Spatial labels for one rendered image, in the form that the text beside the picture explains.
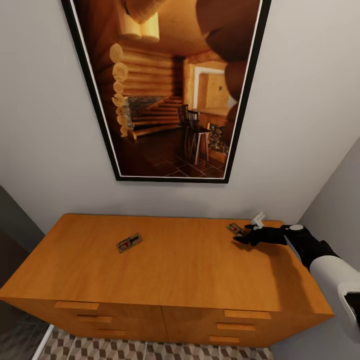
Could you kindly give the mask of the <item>mousetrap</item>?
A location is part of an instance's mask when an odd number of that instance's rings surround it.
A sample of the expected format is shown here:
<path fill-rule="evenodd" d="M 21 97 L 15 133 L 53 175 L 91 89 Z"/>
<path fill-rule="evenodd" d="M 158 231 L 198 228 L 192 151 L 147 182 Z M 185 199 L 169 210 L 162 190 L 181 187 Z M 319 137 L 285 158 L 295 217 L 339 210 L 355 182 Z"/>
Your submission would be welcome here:
<path fill-rule="evenodd" d="M 127 251 L 128 249 L 134 247 L 135 245 L 141 243 L 143 238 L 141 237 L 140 233 L 123 240 L 122 242 L 117 244 L 118 251 L 122 254 L 123 252 Z"/>
<path fill-rule="evenodd" d="M 230 223 L 227 228 L 235 234 L 236 237 L 246 237 L 248 232 L 239 227 L 236 223 Z"/>

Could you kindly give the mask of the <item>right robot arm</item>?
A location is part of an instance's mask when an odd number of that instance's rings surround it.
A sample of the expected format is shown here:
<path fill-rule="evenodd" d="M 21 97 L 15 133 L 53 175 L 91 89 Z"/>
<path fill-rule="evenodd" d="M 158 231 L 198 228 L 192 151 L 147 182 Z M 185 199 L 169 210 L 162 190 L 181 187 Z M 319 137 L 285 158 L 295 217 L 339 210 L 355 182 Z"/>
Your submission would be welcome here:
<path fill-rule="evenodd" d="M 360 272 L 338 257 L 325 241 L 318 241 L 300 224 L 267 227 L 259 212 L 245 225 L 246 237 L 233 239 L 255 247 L 259 242 L 288 245 L 315 280 L 345 334 L 360 344 Z"/>

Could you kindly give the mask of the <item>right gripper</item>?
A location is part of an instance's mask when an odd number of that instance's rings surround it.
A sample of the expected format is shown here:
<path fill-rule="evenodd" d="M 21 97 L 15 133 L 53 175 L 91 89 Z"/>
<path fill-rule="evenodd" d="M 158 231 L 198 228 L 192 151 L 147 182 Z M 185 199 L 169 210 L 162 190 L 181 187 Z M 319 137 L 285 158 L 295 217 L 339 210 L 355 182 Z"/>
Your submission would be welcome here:
<path fill-rule="evenodd" d="M 233 236 L 233 239 L 235 241 L 245 245 L 248 245 L 250 243 L 250 245 L 253 247 L 255 247 L 259 242 L 269 243 L 269 244 L 273 243 L 271 239 L 272 227 L 264 226 L 262 228 L 254 229 L 254 226 L 251 224 L 247 224 L 244 227 L 247 229 L 251 229 L 251 231 L 246 235 L 246 237 Z"/>

